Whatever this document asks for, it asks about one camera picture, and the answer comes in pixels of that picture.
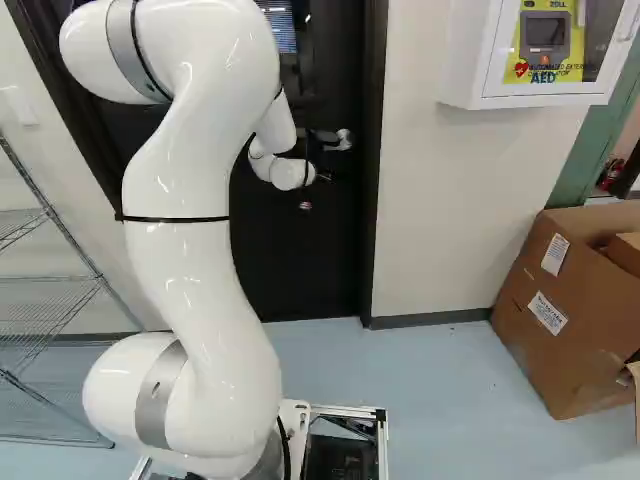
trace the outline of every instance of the aed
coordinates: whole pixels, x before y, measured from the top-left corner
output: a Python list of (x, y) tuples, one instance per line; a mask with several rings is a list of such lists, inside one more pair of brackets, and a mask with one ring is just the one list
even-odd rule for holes
[(451, 0), (439, 100), (468, 110), (609, 102), (640, 0)]

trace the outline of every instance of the light switch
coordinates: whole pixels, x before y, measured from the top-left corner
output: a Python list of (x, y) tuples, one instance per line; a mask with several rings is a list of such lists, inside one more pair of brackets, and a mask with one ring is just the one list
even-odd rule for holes
[(29, 127), (40, 124), (29, 99), (20, 87), (11, 85), (0, 88), (0, 92), (2, 92), (7, 105), (13, 111), (20, 125)]

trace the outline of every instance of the baseboard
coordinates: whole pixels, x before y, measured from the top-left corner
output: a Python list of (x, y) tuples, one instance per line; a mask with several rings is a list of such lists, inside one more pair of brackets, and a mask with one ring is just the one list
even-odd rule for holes
[(474, 308), (471, 310), (453, 310), (450, 312), (371, 317), (369, 328), (371, 330), (386, 330), (389, 328), (420, 327), (447, 323), (482, 322), (489, 320), (492, 310), (491, 308)]

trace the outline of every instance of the door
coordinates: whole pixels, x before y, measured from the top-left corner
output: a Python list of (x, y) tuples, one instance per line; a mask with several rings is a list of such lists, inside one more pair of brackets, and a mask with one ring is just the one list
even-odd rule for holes
[[(65, 123), (117, 212), (127, 162), (155, 131), (167, 106), (104, 101), (66, 72), (58, 51), (60, 25), (73, 8), (88, 1), (7, 3)], [(308, 158), (321, 177), (304, 190), (280, 192), (256, 178), (243, 150), (229, 188), (238, 277), (263, 321), (356, 315), (363, 241), (366, 2), (256, 3), (271, 21), (281, 53), (281, 80), (300, 132), (291, 156)], [(351, 132), (353, 147), (325, 148), (320, 139), (340, 129)]]

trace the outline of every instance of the wall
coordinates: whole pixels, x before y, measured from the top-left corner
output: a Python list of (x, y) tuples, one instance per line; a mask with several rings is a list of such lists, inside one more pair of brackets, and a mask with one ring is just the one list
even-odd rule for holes
[[(72, 235), (136, 317), (149, 329), (166, 328), (131, 274), (123, 228), (113, 219), (113, 209), (66, 129), (4, 2), (0, 2), (0, 44), (0, 89), (19, 86), (40, 121), (38, 126), (21, 126), (0, 96), (0, 128)], [(115, 323), (103, 326), (107, 331), (118, 329)]]
[(389, 0), (373, 316), (489, 307), (587, 107), (436, 102), (450, 0)]

